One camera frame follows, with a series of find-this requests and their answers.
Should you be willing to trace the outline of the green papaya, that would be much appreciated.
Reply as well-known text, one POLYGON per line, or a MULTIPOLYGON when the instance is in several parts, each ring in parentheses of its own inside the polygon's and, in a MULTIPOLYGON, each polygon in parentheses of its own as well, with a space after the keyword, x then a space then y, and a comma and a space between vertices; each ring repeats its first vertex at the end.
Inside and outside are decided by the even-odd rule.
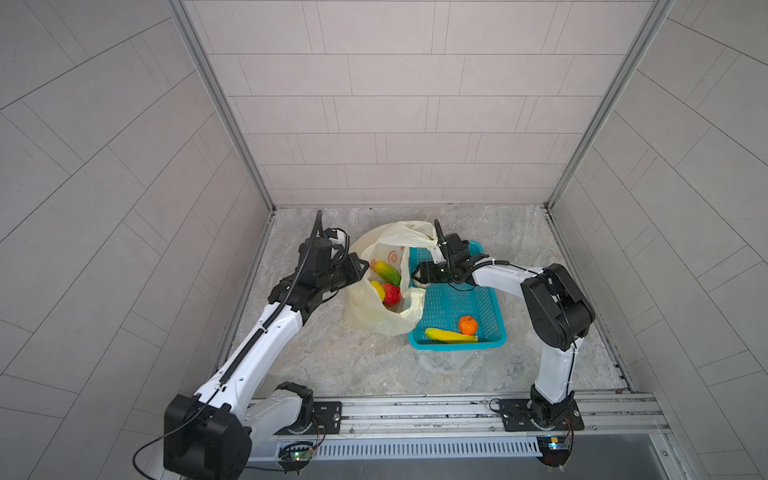
POLYGON ((399 286, 402 280, 401 274, 394 267, 384 261, 376 261, 373 265, 375 273, 385 282, 399 286))

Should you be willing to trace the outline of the cream plastic bag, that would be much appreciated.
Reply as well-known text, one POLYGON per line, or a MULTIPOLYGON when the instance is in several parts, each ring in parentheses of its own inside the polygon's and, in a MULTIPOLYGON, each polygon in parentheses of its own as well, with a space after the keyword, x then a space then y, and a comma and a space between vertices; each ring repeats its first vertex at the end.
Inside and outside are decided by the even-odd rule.
POLYGON ((422 318, 426 289, 411 284, 413 249, 437 251, 435 227, 424 221, 399 221, 376 227, 356 240, 351 251, 369 267, 347 288, 344 321, 371 333, 397 336, 422 318))

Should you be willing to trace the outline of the red apple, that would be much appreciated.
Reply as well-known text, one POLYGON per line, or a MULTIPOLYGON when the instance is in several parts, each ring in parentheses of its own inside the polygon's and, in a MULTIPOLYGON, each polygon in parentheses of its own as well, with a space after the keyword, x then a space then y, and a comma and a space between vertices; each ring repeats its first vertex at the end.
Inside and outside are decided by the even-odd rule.
POLYGON ((387 307, 394 307, 402 299, 402 294, 399 287, 389 283, 385 283, 383 286, 387 290, 387 300, 383 304, 387 307))

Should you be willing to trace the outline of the orange tangerine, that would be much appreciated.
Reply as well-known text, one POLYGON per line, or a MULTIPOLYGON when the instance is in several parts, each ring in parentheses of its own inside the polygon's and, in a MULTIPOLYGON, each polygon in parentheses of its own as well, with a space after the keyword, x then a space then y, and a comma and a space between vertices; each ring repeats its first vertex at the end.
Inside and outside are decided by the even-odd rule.
POLYGON ((466 315, 459 319, 458 329, 463 335, 475 336, 479 330, 479 323, 474 317, 466 315))

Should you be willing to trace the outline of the yellow banana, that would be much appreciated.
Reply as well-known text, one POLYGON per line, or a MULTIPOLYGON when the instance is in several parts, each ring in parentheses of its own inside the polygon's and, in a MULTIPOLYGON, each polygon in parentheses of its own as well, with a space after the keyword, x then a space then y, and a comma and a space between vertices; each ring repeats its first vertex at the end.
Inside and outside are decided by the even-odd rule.
POLYGON ((426 328, 424 334, 430 340, 446 344, 467 344, 478 342, 478 337, 476 335, 462 334, 433 327, 426 328))

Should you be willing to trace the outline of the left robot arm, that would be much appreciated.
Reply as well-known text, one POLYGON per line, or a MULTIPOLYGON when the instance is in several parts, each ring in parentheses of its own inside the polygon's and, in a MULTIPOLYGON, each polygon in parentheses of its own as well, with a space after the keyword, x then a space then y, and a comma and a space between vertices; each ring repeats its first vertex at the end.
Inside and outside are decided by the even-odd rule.
POLYGON ((237 479, 253 447, 281 430, 325 433, 308 387, 283 382, 266 399, 252 400, 311 314, 334 293, 361 281, 368 269, 338 228, 314 228, 299 254, 296 270, 273 288, 256 326, 229 359, 194 395, 177 395, 166 408, 166 470, 187 479, 237 479))

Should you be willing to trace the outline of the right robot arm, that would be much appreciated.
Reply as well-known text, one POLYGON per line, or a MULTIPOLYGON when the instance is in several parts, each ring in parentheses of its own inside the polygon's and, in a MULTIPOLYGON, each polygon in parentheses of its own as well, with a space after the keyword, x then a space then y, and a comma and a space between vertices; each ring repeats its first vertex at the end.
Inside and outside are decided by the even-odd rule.
POLYGON ((467 284, 525 301, 531 325, 542 342, 538 375, 523 406, 540 430, 584 428, 571 383, 574 365, 595 319, 595 311, 565 266, 517 266, 486 254, 472 255, 457 234, 437 232, 432 258, 410 269, 418 284, 467 284))

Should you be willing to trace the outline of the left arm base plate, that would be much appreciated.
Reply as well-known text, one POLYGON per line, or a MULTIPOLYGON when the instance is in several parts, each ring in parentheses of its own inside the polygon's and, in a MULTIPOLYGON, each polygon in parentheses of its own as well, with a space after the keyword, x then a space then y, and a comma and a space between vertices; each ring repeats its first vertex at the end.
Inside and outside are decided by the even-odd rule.
POLYGON ((343 404, 340 401, 314 401, 312 407, 302 406, 297 420, 277 432, 277 435, 313 435, 320 427, 326 434, 338 434, 343 404))

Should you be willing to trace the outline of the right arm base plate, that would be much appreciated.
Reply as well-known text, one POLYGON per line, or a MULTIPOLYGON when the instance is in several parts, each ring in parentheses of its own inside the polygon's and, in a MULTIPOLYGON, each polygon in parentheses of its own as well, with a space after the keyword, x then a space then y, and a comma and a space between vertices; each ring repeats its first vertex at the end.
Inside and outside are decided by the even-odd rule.
POLYGON ((506 432, 582 431, 584 421, 572 395, 551 404, 546 399, 492 399, 490 410, 499 415, 506 432))

